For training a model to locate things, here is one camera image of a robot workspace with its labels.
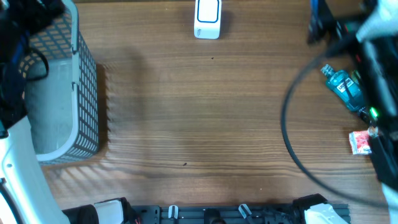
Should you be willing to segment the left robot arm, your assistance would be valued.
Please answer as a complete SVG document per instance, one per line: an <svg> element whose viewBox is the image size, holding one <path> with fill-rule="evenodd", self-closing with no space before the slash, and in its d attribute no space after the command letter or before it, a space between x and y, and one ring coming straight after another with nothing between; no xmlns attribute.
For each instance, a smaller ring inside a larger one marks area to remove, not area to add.
<svg viewBox="0 0 398 224"><path fill-rule="evenodd" d="M73 1L1 2L1 221L140 223L124 198L62 210L42 166L100 146L96 62Z"/></svg>

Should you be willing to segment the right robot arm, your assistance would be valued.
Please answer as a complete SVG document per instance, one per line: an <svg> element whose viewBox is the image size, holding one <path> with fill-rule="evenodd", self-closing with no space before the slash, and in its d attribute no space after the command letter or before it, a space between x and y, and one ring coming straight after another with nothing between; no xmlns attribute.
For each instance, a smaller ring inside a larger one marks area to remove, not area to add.
<svg viewBox="0 0 398 224"><path fill-rule="evenodd" d="M312 16L307 41L315 43L325 34L330 34L331 44L325 52L310 61L290 84L282 104L280 127L288 153L309 179L348 200L387 208L390 221L397 223L397 1L365 1L364 4L364 13L335 18L325 1L311 1ZM345 52L354 60L370 122L379 130L379 134L370 140L371 161L382 184L386 204L339 192L317 179L295 155L287 134L287 110L297 85L324 59Z"/></svg>

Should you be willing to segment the red white small box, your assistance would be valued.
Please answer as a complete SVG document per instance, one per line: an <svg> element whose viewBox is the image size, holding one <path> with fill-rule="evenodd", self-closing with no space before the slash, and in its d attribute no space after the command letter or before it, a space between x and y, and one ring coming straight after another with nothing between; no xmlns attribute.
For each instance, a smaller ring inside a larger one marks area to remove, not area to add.
<svg viewBox="0 0 398 224"><path fill-rule="evenodd" d="M371 153L368 131L353 131L349 134L349 143L354 155L369 155Z"/></svg>

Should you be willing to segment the blue mouthwash bottle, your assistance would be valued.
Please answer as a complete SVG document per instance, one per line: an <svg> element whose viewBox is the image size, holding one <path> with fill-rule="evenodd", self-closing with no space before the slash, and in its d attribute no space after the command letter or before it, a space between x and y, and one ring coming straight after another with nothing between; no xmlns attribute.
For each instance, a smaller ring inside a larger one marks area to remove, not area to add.
<svg viewBox="0 0 398 224"><path fill-rule="evenodd" d="M329 64L322 67L321 72L326 77L326 86L342 100L351 112L358 112L365 107L361 89L348 72L345 70L335 71Z"/></svg>

